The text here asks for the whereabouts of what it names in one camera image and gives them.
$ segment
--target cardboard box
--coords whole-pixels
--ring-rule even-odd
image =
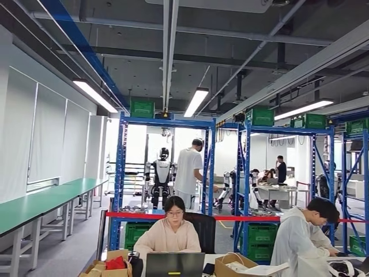
[[[243,264],[245,267],[248,268],[248,273],[238,273],[233,271],[232,268],[226,266],[227,264],[233,263],[235,261]],[[278,266],[258,265],[239,253],[229,253],[223,257],[217,258],[215,260],[215,275],[217,277],[275,276],[275,274],[288,268],[288,263],[284,263]]]
[[[109,261],[118,257],[123,257],[128,268],[106,270],[105,262],[94,260],[93,264],[88,267],[86,271],[81,273],[79,277],[132,277],[132,266],[128,262],[128,250],[108,251],[106,260]]]

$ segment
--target green workbench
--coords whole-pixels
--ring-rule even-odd
[[[11,277],[18,276],[20,256],[25,252],[20,248],[20,241],[23,239],[23,227],[27,223],[32,222],[32,248],[31,255],[22,255],[22,257],[31,258],[32,269],[37,264],[38,243],[40,241],[41,218],[49,212],[63,207],[63,225],[49,225],[43,227],[62,227],[63,239],[66,238],[68,225],[69,234],[72,234],[73,218],[75,213],[74,199],[79,196],[88,194],[87,208],[85,211],[86,219],[88,212],[90,215],[92,210],[93,191],[107,180],[103,179],[88,179],[81,178],[68,182],[59,186],[53,186],[48,189],[29,194],[26,196],[14,199],[0,204],[0,237],[15,231],[13,253],[8,255],[11,260],[11,266],[0,266],[0,273],[9,272]]]

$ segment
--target pink sweater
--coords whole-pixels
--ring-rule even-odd
[[[166,218],[155,222],[134,245],[140,258],[146,260],[149,252],[201,252],[198,235],[194,226],[183,220],[177,233]]]

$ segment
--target ceiling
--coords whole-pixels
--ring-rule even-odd
[[[249,0],[248,4],[249,6],[247,6],[243,0],[227,0],[226,8],[229,10],[218,10],[225,8],[223,5],[225,1],[180,0],[168,109],[186,111],[195,89],[200,85],[204,72],[210,66],[201,85],[210,90],[210,95],[204,101],[204,103],[208,102],[211,95],[218,92],[260,43],[260,41],[236,38],[236,36],[267,35],[280,18],[297,2],[291,0],[289,5],[278,7],[271,5],[271,1]],[[55,22],[50,18],[45,19],[48,16],[38,1],[16,1],[23,5],[28,15],[12,0],[3,2],[2,5],[19,21],[14,21],[14,17],[2,9],[0,11],[2,16],[0,16],[2,18],[0,23],[11,29],[20,41],[23,41],[23,47],[27,45],[32,48],[38,56],[51,63],[69,79],[75,78],[75,74],[69,70],[65,64],[79,76],[85,77],[95,88],[97,88],[96,84],[100,83],[98,76]],[[158,110],[163,107],[163,31],[161,28],[162,28],[164,13],[163,5],[157,4],[162,3],[163,0],[61,0],[61,2],[75,20],[78,29],[93,47],[127,103],[129,103],[131,98],[142,98],[155,100],[155,107]],[[190,8],[200,4],[206,8]],[[85,22],[77,22],[79,21],[78,16],[81,17],[81,10],[83,13],[81,19]],[[32,17],[36,18],[43,28],[65,47],[91,76],[87,76],[75,66],[67,55],[35,25]],[[9,19],[13,21],[12,24],[8,23]],[[293,20],[287,23],[278,35],[334,41],[368,19],[369,5],[367,0],[306,0],[294,14]],[[28,30],[22,26],[17,27],[20,21]],[[132,21],[144,23],[145,26],[143,28],[142,24],[139,24],[140,28],[124,27],[131,24]],[[228,36],[192,33],[188,32],[189,28],[195,28],[196,32],[200,32],[199,29],[228,31]],[[36,35],[38,40],[29,35],[29,32]],[[51,49],[45,51],[45,47],[40,45],[40,40]],[[268,43],[245,67],[241,97],[238,100],[244,100],[270,85],[281,74],[303,63],[323,48],[324,46]],[[54,54],[51,55],[48,51],[53,51]],[[303,85],[300,89],[294,86],[281,93],[281,104],[277,105],[275,111],[282,113],[313,101],[314,93],[312,93],[312,89],[314,88],[315,82],[310,81],[315,80],[316,76],[321,78],[319,85],[324,85],[347,74],[349,70],[356,70],[365,65],[369,65],[368,52],[356,51],[331,66],[330,69],[316,73],[309,80],[300,83],[303,85],[308,82],[309,84],[306,86]],[[96,84],[91,82],[90,77],[93,77]],[[223,93],[220,93],[222,95],[220,100],[215,98],[206,106],[203,113],[222,114],[236,106],[238,103],[236,101],[236,86],[237,80],[235,78],[232,80]],[[319,94],[315,94],[315,97],[329,98],[334,100],[335,103],[342,103],[361,97],[363,92],[368,90],[369,69],[367,72],[361,72],[357,76],[346,78],[321,89]],[[268,99],[261,105],[274,107],[276,102]]]

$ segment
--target black shirt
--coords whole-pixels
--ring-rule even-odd
[[[281,162],[277,167],[277,169],[278,169],[278,182],[284,183],[284,181],[286,181],[286,177],[288,175],[288,167],[286,166],[286,163]]]

